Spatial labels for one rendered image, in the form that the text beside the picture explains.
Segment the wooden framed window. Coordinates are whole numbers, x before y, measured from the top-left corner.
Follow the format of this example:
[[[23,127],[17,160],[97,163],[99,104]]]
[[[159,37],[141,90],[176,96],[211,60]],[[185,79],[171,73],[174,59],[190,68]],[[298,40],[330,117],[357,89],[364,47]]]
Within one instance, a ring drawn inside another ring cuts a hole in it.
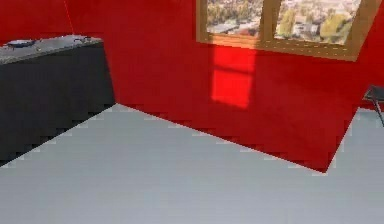
[[[383,0],[195,0],[196,40],[356,61]]]

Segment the black chair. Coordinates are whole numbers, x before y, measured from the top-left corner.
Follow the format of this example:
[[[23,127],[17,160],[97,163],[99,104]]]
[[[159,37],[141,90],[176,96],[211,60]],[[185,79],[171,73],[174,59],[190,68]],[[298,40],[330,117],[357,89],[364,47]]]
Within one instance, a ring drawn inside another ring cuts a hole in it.
[[[384,103],[384,87],[370,85],[364,94],[363,99],[368,100],[373,104],[374,110],[378,114],[381,124],[384,127],[384,116],[382,115],[382,110],[380,107],[380,104]]]

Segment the black counter with grey top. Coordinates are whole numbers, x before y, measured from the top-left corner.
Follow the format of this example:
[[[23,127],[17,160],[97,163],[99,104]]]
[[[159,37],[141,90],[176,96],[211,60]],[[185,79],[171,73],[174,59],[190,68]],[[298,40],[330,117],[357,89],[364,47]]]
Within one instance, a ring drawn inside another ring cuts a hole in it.
[[[0,47],[0,167],[115,104],[104,41],[66,35]]]

